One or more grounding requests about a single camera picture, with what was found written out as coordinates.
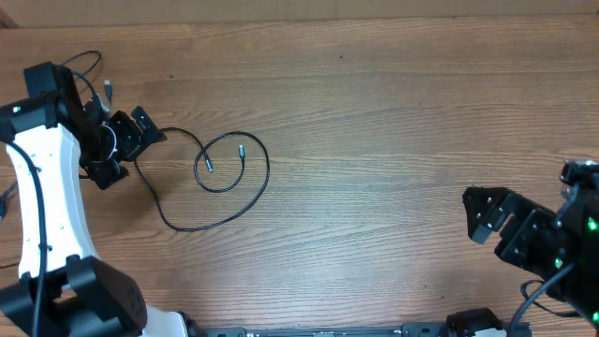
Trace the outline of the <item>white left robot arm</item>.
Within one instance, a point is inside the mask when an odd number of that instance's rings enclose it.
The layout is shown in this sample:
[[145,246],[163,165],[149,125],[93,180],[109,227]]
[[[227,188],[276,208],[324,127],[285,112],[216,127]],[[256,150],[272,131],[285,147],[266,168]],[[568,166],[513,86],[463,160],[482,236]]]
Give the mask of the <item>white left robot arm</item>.
[[65,66],[24,77],[28,96],[1,109],[22,212],[19,280],[1,292],[3,314],[30,336],[199,335],[188,315],[147,304],[133,278],[100,259],[82,202],[82,173],[110,187],[163,132],[142,108],[82,102],[80,75]]

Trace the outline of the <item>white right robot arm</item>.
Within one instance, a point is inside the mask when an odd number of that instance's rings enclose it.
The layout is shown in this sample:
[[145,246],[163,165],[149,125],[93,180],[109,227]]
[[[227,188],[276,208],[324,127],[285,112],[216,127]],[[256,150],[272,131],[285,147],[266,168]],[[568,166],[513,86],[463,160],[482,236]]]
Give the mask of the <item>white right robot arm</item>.
[[560,181],[564,204],[556,212],[506,187],[471,186],[462,194],[469,238],[482,244],[498,232],[495,255],[543,279],[509,330],[543,293],[598,327],[598,163],[567,161]]

